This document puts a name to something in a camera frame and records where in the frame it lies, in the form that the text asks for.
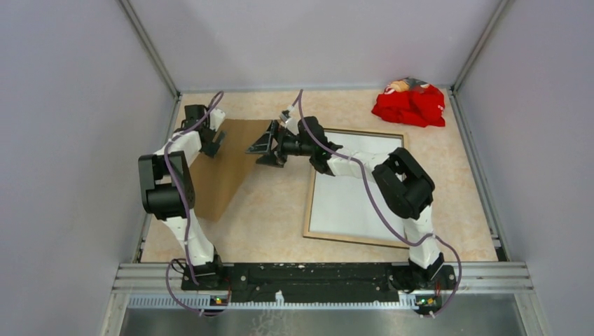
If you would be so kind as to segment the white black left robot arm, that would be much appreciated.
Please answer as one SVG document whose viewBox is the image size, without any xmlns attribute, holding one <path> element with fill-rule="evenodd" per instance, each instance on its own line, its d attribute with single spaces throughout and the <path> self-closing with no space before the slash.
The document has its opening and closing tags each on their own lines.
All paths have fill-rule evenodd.
<svg viewBox="0 0 594 336">
<path fill-rule="evenodd" d="M 186 118 L 165 145 L 138 159 L 141 202 L 148 214 L 174 234 L 186 257 L 188 278 L 208 289 L 220 287 L 224 270 L 214 245 L 206 238 L 193 210 L 196 201 L 190 165 L 213 158 L 224 135 L 218 135 L 226 114 L 216 107 L 189 105 Z"/>
</svg>

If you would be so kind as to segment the landscape photo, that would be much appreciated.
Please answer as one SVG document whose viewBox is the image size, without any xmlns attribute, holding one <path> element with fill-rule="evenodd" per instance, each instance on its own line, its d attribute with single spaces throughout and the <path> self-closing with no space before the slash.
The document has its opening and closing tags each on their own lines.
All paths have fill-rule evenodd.
<svg viewBox="0 0 594 336">
<path fill-rule="evenodd" d="M 246 150 L 270 125 L 269 120 L 227 119 L 221 125 L 225 133 L 214 157 L 199 154 L 189 167 L 195 191 L 193 210 L 199 219 L 218 221 L 231 200 L 253 171 L 257 155 Z"/>
</svg>

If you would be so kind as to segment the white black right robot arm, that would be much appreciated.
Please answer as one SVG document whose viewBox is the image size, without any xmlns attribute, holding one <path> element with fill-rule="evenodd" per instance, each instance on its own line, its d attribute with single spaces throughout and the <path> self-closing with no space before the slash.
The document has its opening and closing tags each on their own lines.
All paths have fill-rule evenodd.
<svg viewBox="0 0 594 336">
<path fill-rule="evenodd" d="M 271 121 L 246 152 L 257 155 L 259 165 L 283 167 L 289 157 L 302 156 L 320 174 L 360 179 L 375 211 L 380 209 L 370 185 L 377 186 L 387 208 L 403 221 L 403 233 L 396 235 L 409 247 L 408 283 L 402 288 L 412 292 L 445 287 L 449 276 L 443 271 L 444 256 L 431 219 L 435 184 L 408 150 L 349 150 L 329 140 L 318 119 L 311 116 Z"/>
</svg>

